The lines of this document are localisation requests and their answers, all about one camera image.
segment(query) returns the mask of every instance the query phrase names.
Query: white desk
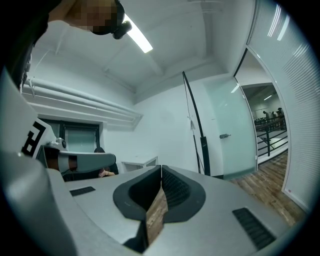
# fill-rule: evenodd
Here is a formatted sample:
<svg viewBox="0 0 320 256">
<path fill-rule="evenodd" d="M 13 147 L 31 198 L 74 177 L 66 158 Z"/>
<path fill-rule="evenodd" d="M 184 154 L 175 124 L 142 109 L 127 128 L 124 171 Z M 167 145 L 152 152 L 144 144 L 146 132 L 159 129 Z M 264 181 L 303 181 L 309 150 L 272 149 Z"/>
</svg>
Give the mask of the white desk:
<svg viewBox="0 0 320 256">
<path fill-rule="evenodd" d="M 131 158 L 126 158 L 121 161 L 122 172 L 130 172 L 141 168 L 156 166 L 158 164 L 158 157 L 154 155 L 135 155 Z"/>
</svg>

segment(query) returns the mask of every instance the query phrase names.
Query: door handle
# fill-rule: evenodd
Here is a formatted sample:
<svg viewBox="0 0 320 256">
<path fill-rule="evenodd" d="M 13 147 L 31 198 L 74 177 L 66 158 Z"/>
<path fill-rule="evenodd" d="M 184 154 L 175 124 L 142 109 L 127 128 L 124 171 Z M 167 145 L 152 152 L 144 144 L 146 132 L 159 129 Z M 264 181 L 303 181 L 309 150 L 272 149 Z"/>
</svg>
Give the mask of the door handle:
<svg viewBox="0 0 320 256">
<path fill-rule="evenodd" d="M 220 139 L 225 139 L 225 138 L 227 138 L 229 136 L 231 136 L 231 134 L 225 133 L 225 134 L 221 134 L 219 137 L 220 137 Z"/>
</svg>

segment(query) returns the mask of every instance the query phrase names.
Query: window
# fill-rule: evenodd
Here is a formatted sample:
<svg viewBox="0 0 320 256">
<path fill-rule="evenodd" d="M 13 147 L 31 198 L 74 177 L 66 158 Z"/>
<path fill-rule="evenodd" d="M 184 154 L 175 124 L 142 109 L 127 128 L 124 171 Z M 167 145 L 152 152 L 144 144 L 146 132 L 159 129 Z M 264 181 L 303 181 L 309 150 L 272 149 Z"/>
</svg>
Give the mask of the window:
<svg viewBox="0 0 320 256">
<path fill-rule="evenodd" d="M 98 124 L 41 120 L 52 127 L 53 133 L 57 138 L 65 140 L 68 151 L 91 153 L 97 147 L 100 147 Z"/>
</svg>

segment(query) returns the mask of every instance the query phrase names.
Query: fluorescent light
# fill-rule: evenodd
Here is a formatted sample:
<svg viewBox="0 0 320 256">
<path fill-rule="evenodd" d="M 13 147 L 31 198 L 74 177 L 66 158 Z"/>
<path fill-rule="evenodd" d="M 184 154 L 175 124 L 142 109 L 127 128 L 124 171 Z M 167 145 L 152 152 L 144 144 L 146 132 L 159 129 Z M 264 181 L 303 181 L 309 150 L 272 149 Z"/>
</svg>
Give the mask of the fluorescent light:
<svg viewBox="0 0 320 256">
<path fill-rule="evenodd" d="M 300 46 L 298 47 L 298 49 L 296 49 L 295 52 L 293 53 L 293 55 L 294 55 L 295 57 L 297 57 L 297 54 L 298 54 L 298 52 L 300 51 L 301 46 L 302 46 L 302 44 L 300 44 Z"/>
<path fill-rule="evenodd" d="M 283 23 L 283 26 L 282 26 L 282 29 L 281 29 L 281 31 L 280 31 L 280 34 L 279 34 L 279 36 L 278 36 L 278 39 L 277 39 L 278 41 L 281 41 L 282 37 L 284 36 L 284 34 L 285 34 L 286 30 L 287 30 L 289 21 L 290 21 L 290 17 L 289 17 L 289 15 L 287 15 L 287 16 L 285 17 L 285 21 L 284 21 L 284 23 Z"/>
<path fill-rule="evenodd" d="M 270 34 L 270 37 L 272 37 L 272 34 L 274 33 L 274 31 L 276 29 L 276 26 L 278 24 L 278 20 L 279 20 L 279 17 L 280 17 L 280 13 L 281 13 L 281 8 L 279 7 L 278 16 L 276 17 L 273 29 L 272 29 L 271 34 Z"/>
<path fill-rule="evenodd" d="M 236 87 L 233 88 L 232 90 L 232 94 L 240 87 L 240 84 L 239 83 L 236 83 Z"/>
<path fill-rule="evenodd" d="M 151 51 L 153 48 L 149 41 L 146 39 L 144 34 L 140 31 L 140 29 L 134 24 L 134 22 L 125 14 L 124 21 L 129 21 L 132 25 L 132 29 L 127 33 L 129 37 L 132 38 L 133 41 L 141 48 L 141 50 L 146 54 Z"/>
<path fill-rule="evenodd" d="M 279 5 L 276 5 L 275 14 L 273 17 L 273 21 L 272 21 L 269 33 L 268 33 L 268 37 L 272 37 L 272 34 L 274 33 L 274 31 L 276 29 L 276 26 L 277 26 L 277 23 L 278 23 L 278 20 L 280 17 L 280 13 L 281 13 L 281 7 L 279 7 Z"/>
<path fill-rule="evenodd" d="M 271 24 L 271 27 L 270 27 L 270 30 L 269 30 L 269 33 L 268 33 L 268 37 L 270 36 L 271 30 L 274 27 L 275 20 L 276 20 L 277 14 L 278 14 L 278 9 L 279 9 L 279 5 L 276 5 L 275 13 L 274 13 L 273 21 L 272 21 L 272 24 Z"/>
<path fill-rule="evenodd" d="M 270 95 L 270 96 L 266 97 L 266 98 L 264 99 L 264 101 L 265 101 L 265 100 L 267 100 L 267 99 L 269 99 L 271 96 L 272 96 L 272 95 Z"/>
<path fill-rule="evenodd" d="M 302 47 L 302 44 L 298 47 L 298 49 L 296 49 L 296 51 L 293 53 L 294 57 L 299 57 L 300 55 L 304 54 L 308 49 L 309 49 L 309 45 L 306 44 L 304 47 Z"/>
</svg>

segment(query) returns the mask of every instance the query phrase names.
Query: wooden floor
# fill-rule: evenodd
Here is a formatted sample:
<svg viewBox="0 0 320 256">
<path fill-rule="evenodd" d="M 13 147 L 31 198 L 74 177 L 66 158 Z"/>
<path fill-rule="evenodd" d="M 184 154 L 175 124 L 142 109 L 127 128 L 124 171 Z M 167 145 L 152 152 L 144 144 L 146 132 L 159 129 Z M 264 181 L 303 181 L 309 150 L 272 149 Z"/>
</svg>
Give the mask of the wooden floor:
<svg viewBox="0 0 320 256">
<path fill-rule="evenodd" d="M 167 199 L 162 187 L 156 195 L 152 205 L 146 213 L 146 230 L 148 234 L 149 244 L 156 239 L 163 229 L 163 217 L 168 211 Z"/>
<path fill-rule="evenodd" d="M 229 180 L 229 182 L 236 184 L 267 207 L 277 211 L 289 226 L 293 226 L 304 218 L 305 212 L 281 191 L 286 174 L 287 159 L 288 153 L 286 152 L 261 164 L 258 171 Z M 161 188 L 146 214 L 149 244 L 163 229 L 163 216 L 167 211 L 166 196 Z"/>
<path fill-rule="evenodd" d="M 288 153 L 285 152 L 259 165 L 258 171 L 229 181 L 277 211 L 289 226 L 293 226 L 304 218 L 305 212 L 281 191 L 287 159 Z"/>
</svg>

